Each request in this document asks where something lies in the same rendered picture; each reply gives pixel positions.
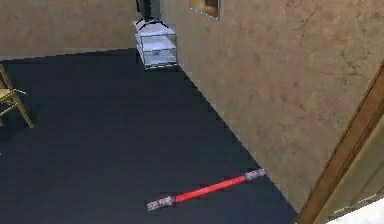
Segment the red stick with grey ends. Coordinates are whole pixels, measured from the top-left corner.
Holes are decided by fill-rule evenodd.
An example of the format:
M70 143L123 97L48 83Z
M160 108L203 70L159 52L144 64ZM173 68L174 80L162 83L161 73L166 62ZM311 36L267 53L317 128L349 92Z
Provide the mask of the red stick with grey ends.
M244 173L241 176L234 177L234 178L231 178L219 183L215 183L206 187L202 187L200 189L181 193L175 196L166 196L154 201L150 201L146 204L146 208L149 212L152 212L155 210L173 206L177 203L181 203L190 199L195 199L197 197L200 197L212 192L216 192L218 190L223 190L225 188L228 188L237 184L249 182L265 175L266 175L266 171L264 169L253 170L253 171Z

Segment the white shelf stand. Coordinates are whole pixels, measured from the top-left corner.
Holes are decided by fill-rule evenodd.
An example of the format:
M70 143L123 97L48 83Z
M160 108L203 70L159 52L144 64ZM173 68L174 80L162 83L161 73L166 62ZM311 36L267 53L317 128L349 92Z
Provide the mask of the white shelf stand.
M145 70L178 65L177 35L160 19L133 21L136 49Z

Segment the yellow wooden chair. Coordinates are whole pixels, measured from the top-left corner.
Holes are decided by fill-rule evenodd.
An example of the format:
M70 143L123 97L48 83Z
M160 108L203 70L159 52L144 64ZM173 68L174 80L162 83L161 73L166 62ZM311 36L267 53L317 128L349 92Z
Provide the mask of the yellow wooden chair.
M13 87L8 73L5 71L4 66L0 64L0 126L4 125L2 118L7 113L18 109L27 125L30 128L34 127L24 103L21 101L20 94L25 94L25 92Z

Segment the framed wall picture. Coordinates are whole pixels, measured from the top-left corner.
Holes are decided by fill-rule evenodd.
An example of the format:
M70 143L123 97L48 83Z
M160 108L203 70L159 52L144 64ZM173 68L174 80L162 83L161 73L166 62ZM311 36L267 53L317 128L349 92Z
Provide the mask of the framed wall picture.
M220 18L220 0L188 0L191 9L218 20Z

